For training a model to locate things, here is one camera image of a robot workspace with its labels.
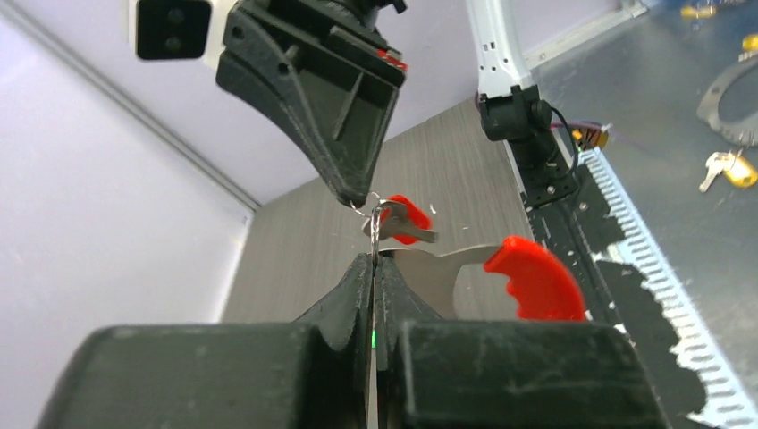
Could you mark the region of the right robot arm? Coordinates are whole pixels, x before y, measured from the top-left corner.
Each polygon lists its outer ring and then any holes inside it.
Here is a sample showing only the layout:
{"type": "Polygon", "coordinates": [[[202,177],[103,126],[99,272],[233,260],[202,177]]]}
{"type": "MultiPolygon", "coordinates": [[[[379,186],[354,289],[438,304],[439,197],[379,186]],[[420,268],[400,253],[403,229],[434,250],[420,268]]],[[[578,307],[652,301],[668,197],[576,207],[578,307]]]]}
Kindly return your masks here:
{"type": "MultiPolygon", "coordinates": [[[[207,64],[268,118],[345,206],[366,203],[408,66],[380,34],[383,1],[215,1],[207,64]]],[[[488,139],[542,167],[550,112],[521,52],[509,1],[470,1],[477,105],[488,139]]]]}

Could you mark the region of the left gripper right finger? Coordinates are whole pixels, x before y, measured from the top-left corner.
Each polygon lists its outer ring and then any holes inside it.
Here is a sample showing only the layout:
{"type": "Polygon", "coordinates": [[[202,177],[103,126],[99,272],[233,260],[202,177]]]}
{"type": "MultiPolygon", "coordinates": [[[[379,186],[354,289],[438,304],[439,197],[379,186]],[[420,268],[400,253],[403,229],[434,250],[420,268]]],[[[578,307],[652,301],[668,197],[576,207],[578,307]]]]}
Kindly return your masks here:
{"type": "Polygon", "coordinates": [[[632,345],[606,324],[445,320],[395,261],[375,268],[382,428],[665,428],[632,345]]]}

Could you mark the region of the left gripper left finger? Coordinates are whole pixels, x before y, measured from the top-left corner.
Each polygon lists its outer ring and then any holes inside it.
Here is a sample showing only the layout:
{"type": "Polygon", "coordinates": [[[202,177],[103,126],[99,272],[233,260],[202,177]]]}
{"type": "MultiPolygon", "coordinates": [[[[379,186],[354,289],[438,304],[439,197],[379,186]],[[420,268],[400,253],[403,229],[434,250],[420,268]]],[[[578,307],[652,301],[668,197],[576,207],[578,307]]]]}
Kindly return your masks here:
{"type": "Polygon", "coordinates": [[[116,325],[76,349],[41,428],[363,428],[369,255],[287,323],[116,325]]]}

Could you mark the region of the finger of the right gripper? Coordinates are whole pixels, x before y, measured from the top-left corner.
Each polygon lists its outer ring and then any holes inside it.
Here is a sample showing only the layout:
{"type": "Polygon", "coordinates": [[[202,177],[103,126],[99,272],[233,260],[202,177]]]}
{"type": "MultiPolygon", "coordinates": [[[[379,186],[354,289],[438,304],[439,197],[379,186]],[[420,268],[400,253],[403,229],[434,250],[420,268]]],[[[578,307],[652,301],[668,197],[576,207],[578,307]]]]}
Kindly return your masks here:
{"type": "Polygon", "coordinates": [[[408,67],[383,1],[239,1],[216,83],[268,118],[344,206],[362,207],[408,67]]]}

